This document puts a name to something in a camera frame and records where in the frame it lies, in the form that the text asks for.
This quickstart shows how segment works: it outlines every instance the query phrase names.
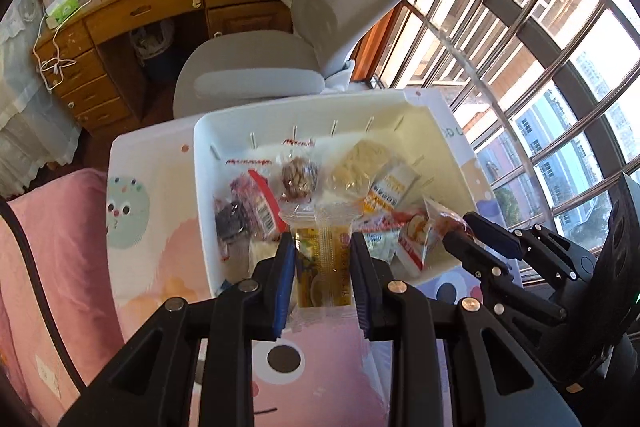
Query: white cable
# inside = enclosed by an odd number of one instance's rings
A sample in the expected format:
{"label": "white cable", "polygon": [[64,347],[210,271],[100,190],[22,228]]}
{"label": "white cable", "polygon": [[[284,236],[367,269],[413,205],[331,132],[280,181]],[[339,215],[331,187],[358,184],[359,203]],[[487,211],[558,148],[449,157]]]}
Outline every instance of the white cable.
{"label": "white cable", "polygon": [[[45,10],[44,15],[42,16],[42,20],[40,21],[40,26],[38,27],[38,37],[36,38],[36,41],[33,43],[33,49],[32,52],[35,55],[36,59],[38,60],[38,73],[40,73],[40,76],[42,77],[42,81],[44,82],[45,87],[47,88],[47,90],[49,92],[53,91],[54,89],[56,89],[56,87],[58,87],[60,84],[62,84],[62,82],[65,80],[65,74],[63,73],[63,68],[68,68],[69,66],[73,66],[74,64],[77,64],[75,60],[71,59],[71,58],[60,58],[60,48],[58,47],[58,43],[56,42],[56,37],[58,36],[58,32],[60,31],[60,28],[62,28],[62,26],[65,25],[65,23],[71,19],[71,17],[73,16],[74,13],[76,13],[78,10],[81,10],[82,8],[84,8],[85,6],[87,6],[92,0],[88,0],[86,3],[84,3],[82,6],[78,7],[78,9],[74,10],[73,13],[71,15],[69,15],[69,17],[67,17],[66,19],[64,19],[56,28],[55,33],[53,34],[53,38],[51,39],[51,42],[53,42],[53,45],[56,49],[56,56],[50,58],[49,60],[45,60],[44,62],[42,60],[40,60],[40,56],[38,55],[38,52],[36,52],[36,45],[38,44],[38,41],[40,40],[40,36],[42,34],[42,23],[44,22],[44,19],[46,19],[47,17],[47,11]],[[49,83],[47,82],[46,77],[44,76],[44,72],[45,71],[50,71],[53,70],[54,74],[59,74],[60,75],[60,81],[55,83],[53,86],[49,87]]]}

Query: white plastic bin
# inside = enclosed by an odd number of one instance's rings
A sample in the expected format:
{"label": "white plastic bin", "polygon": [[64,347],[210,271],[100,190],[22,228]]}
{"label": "white plastic bin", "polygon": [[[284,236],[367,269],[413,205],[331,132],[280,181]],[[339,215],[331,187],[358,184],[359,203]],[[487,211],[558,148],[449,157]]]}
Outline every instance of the white plastic bin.
{"label": "white plastic bin", "polygon": [[[401,90],[305,96],[233,107],[203,116],[195,126],[194,166],[198,217],[207,278],[213,295],[229,278],[216,236],[214,198],[230,196],[229,183],[237,170],[230,158],[274,158],[290,148],[287,139],[313,139],[322,158],[320,179],[364,137],[380,142],[409,163],[421,156],[421,175],[406,200],[421,192],[460,215],[475,210],[460,168],[442,131],[425,107],[409,104]],[[443,247],[428,257],[419,282],[460,264]]]}

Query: white curtain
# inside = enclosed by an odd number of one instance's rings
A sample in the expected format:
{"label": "white curtain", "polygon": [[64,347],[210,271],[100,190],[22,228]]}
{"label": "white curtain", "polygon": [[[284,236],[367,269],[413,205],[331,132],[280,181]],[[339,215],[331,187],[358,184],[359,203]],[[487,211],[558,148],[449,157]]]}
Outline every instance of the white curtain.
{"label": "white curtain", "polygon": [[22,194],[47,162],[70,163],[80,128],[31,58],[39,0],[14,0],[0,22],[0,195]]}

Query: green cartoon character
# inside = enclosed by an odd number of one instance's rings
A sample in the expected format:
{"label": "green cartoon character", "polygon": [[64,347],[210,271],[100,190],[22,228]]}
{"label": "green cartoon character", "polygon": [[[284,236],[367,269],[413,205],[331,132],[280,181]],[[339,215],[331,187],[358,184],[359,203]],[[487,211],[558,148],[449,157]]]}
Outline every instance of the green cartoon character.
{"label": "green cartoon character", "polygon": [[142,183],[128,176],[107,183],[107,245],[130,248],[140,241],[149,222],[149,196]]}

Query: trash can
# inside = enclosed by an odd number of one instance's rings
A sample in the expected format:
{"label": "trash can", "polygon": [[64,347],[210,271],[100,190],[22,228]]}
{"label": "trash can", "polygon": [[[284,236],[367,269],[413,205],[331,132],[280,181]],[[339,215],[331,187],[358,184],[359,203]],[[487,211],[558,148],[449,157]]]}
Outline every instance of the trash can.
{"label": "trash can", "polygon": [[129,38],[147,78],[157,84],[176,83],[185,60],[174,47],[175,25],[164,19],[130,31]]}

